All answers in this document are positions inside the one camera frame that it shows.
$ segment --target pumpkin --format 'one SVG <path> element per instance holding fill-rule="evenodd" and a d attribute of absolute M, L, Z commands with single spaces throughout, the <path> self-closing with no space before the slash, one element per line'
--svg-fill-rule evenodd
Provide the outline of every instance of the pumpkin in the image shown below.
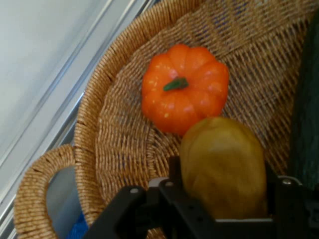
<path fill-rule="evenodd" d="M 142 112 L 162 132 L 184 135 L 218 116 L 227 100 L 229 72 L 205 47 L 177 44 L 154 56 L 143 76 Z"/>

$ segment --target pumpkin stem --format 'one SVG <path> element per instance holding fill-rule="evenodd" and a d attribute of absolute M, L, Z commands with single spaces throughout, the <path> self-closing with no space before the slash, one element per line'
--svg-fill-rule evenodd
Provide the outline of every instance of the pumpkin stem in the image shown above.
<path fill-rule="evenodd" d="M 183 89 L 188 86 L 186 77 L 176 77 L 174 80 L 164 86 L 164 91 L 170 91 L 173 89 Z"/>

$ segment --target woven rope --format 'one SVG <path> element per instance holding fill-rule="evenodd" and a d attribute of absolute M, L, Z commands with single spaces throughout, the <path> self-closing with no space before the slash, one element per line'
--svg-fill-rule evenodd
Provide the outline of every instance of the woven rope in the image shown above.
<path fill-rule="evenodd" d="M 27 170 L 14 202 L 14 225 L 19 239 L 56 238 L 46 209 L 46 192 L 59 170 L 74 165 L 73 148 L 65 145 L 47 152 Z"/>
<path fill-rule="evenodd" d="M 142 76 L 155 54 L 176 43 L 205 46 L 229 67 L 223 114 L 248 125 L 267 161 L 284 174 L 303 39 L 318 6 L 317 0 L 163 0 L 135 19 L 102 57 L 78 111 L 75 172 L 87 223 L 121 187 L 146 187 L 166 176 L 166 159 L 178 154 L 180 138 L 161 133 L 141 113 Z"/>

